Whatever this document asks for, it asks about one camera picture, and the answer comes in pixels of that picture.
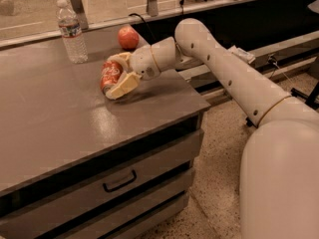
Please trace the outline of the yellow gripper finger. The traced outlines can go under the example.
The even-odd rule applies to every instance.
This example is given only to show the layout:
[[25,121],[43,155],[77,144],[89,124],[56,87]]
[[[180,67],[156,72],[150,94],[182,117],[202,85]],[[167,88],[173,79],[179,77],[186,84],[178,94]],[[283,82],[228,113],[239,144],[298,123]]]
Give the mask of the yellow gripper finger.
[[139,86],[140,78],[141,76],[136,72],[123,72],[118,82],[106,91],[105,96],[110,100],[121,98]]
[[108,58],[108,61],[115,61],[119,63],[125,72],[130,73],[132,71],[130,67],[131,55],[132,54],[130,52],[122,52],[122,53],[114,54]]

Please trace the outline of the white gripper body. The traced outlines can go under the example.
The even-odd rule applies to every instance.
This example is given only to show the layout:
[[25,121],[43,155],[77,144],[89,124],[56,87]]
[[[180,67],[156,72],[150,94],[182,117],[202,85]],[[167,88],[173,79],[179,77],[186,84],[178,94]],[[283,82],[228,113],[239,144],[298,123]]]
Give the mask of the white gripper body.
[[142,80],[148,81],[160,75],[151,45],[145,45],[136,49],[129,58],[131,69],[136,72]]

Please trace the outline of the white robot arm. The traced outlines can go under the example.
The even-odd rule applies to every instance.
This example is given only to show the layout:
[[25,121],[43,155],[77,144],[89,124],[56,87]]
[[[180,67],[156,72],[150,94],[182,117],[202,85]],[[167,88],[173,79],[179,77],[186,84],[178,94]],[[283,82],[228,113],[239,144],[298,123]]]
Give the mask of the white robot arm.
[[256,130],[240,166],[242,239],[319,239],[319,114],[218,44],[203,23],[180,21],[173,36],[128,56],[105,92],[118,99],[180,65],[206,64]]

